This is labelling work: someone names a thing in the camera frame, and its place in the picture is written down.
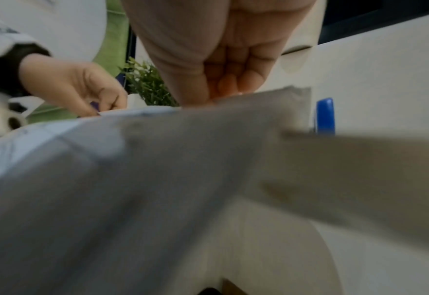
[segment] white table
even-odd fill
[[[55,57],[91,61],[106,34],[106,2],[0,0],[0,20],[37,39]]]

